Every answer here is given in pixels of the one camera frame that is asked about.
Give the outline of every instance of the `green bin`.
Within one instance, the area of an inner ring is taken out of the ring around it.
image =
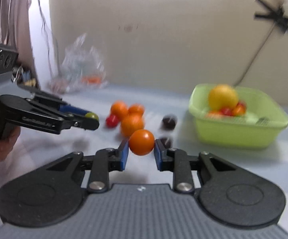
[[[195,117],[201,142],[238,148],[266,148],[288,126],[288,115],[264,92],[236,87],[239,99],[247,104],[243,117],[209,118],[208,93],[214,84],[199,84],[190,101],[189,112]]]

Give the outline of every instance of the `table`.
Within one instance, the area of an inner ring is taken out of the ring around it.
[[[172,136],[174,147],[181,148],[190,155],[197,155],[201,151],[214,153],[279,185],[287,198],[279,225],[288,232],[288,128],[270,147],[261,151],[205,145],[198,141],[193,117],[187,111],[189,97],[189,94],[114,85],[100,90],[89,89],[64,95],[65,101],[98,114],[99,129],[84,131],[71,128],[62,131],[60,135],[54,135],[22,128],[13,152],[0,163],[0,187],[8,180],[72,151],[83,151],[84,155],[94,155],[102,148],[117,148],[122,140],[119,129],[105,128],[105,118],[111,104],[115,100],[123,100],[127,104],[141,103],[146,107],[145,128],[153,132],[156,138],[162,135]],[[160,123],[163,116],[169,113],[178,117],[178,124],[174,131],[163,131],[160,129]],[[193,173],[193,177],[195,186],[199,187],[196,173]],[[87,175],[82,186],[86,185],[86,181]],[[130,153],[125,171],[111,172],[110,182],[172,184],[172,173],[159,172],[153,154],[136,156]]]

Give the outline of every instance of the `gray ribbed surface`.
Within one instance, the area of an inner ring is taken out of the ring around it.
[[[174,193],[167,184],[116,184],[105,194],[89,196],[74,216],[60,224],[0,228],[0,239],[106,238],[288,239],[288,235],[278,226],[254,231],[225,227],[206,216],[192,196]]]

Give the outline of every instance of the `hand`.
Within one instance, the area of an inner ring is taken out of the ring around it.
[[[20,135],[20,127],[15,127],[9,137],[0,140],[0,162],[5,160],[7,155],[12,151],[18,137]]]

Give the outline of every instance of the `green plastic basket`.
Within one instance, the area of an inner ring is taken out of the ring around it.
[[[266,148],[288,126],[288,115],[260,90],[236,87],[239,99],[247,104],[243,117],[206,117],[208,93],[213,84],[197,85],[189,101],[189,112],[195,117],[201,142],[226,147]]]

